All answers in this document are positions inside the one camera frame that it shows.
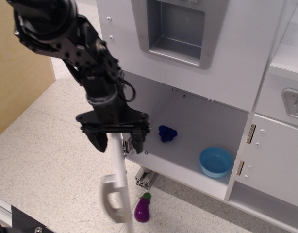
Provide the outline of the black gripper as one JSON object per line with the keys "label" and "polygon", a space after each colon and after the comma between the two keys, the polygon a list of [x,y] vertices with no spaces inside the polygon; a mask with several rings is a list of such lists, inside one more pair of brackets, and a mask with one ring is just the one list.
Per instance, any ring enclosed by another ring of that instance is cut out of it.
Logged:
{"label": "black gripper", "polygon": [[106,133],[130,133],[136,153],[143,151],[145,136],[150,133],[148,114],[132,109],[120,98],[90,104],[94,110],[78,115],[76,121],[98,151],[106,151]]}

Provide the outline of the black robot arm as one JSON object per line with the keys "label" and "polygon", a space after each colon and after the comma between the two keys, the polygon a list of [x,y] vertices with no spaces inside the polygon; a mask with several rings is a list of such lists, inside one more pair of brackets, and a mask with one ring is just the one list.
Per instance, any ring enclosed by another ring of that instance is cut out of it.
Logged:
{"label": "black robot arm", "polygon": [[128,133],[137,153],[150,132],[148,115],[128,106],[118,60],[108,51],[73,0],[11,0],[15,34],[32,52],[61,59],[86,91],[91,112],[77,116],[82,131],[100,152],[108,133]]}

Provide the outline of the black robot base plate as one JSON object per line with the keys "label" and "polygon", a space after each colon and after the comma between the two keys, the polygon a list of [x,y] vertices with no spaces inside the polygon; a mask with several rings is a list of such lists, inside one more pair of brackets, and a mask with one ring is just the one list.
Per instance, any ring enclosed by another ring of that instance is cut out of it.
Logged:
{"label": "black robot base plate", "polygon": [[54,233],[49,227],[35,220],[18,208],[11,206],[11,233]]}

